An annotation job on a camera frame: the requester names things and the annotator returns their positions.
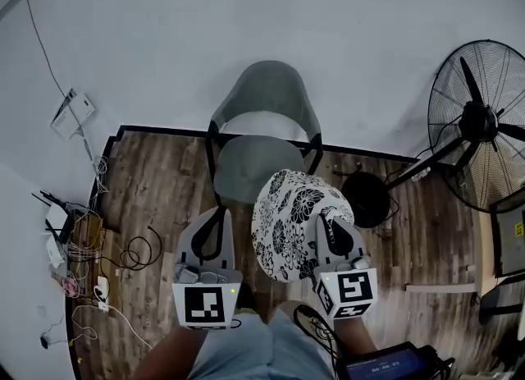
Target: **person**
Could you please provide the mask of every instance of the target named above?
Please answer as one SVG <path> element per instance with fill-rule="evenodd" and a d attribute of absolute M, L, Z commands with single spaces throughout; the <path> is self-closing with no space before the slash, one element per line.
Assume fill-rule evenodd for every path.
<path fill-rule="evenodd" d="M 174 327 L 140 363 L 132 380 L 333 379 L 327 352 L 292 319 L 298 304 L 281 304 L 268 324 L 242 308 L 232 323 L 240 323 L 237 328 Z M 377 350 L 361 318 L 335 320 L 334 328 L 347 355 Z"/>

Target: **fan guard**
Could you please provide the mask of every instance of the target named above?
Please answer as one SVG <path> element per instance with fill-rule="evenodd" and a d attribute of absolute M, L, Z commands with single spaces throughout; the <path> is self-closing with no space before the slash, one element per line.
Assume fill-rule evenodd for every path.
<path fill-rule="evenodd" d="M 428 136 L 435 153 L 458 139 L 459 119 L 472 100 L 461 57 L 479 88 L 483 104 L 496 116 L 496 125 L 525 128 L 525 58 L 510 46 L 491 40 L 467 43 L 441 65 L 428 104 Z M 497 132 L 479 144 L 461 171 L 453 165 L 468 150 L 465 140 L 440 160 L 441 175 L 466 205 L 483 212 L 508 212 L 525 202 L 525 142 Z"/>

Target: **chair backrest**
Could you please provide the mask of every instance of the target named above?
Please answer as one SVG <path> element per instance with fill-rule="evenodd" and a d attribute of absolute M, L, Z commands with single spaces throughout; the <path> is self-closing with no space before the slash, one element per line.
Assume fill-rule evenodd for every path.
<path fill-rule="evenodd" d="M 297 122 L 309 139 L 321 133 L 303 80 L 293 67 L 283 62 L 263 61 L 249 66 L 215 111 L 212 121 L 221 129 L 241 114 L 263 111 Z"/>

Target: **white wall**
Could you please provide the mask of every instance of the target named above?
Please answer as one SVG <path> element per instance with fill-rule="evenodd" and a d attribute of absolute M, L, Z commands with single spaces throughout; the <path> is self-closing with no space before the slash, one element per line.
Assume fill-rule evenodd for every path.
<path fill-rule="evenodd" d="M 33 0 L 57 78 L 121 123 L 205 130 L 242 70 L 274 58 L 304 78 L 327 144 L 410 155 L 427 144 L 437 67 L 460 44 L 525 53 L 525 0 Z M 80 143 L 48 129 L 60 103 L 22 2 L 0 22 L 0 161 L 68 199 L 92 181 Z"/>
<path fill-rule="evenodd" d="M 43 221 L 48 207 L 35 186 L 0 165 L 0 364 L 15 380 L 74 378 L 67 344 L 40 345 L 64 315 L 64 295 L 48 271 Z M 66 339 L 66 322 L 50 339 Z"/>

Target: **shorts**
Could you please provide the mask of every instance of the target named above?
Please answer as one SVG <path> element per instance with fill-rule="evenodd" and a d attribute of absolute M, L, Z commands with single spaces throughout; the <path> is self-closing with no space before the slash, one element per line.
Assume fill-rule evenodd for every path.
<path fill-rule="evenodd" d="M 235 318 L 238 328 L 208 333 L 190 380 L 334 378 L 327 352 L 280 309 L 268 325 L 256 314 Z"/>

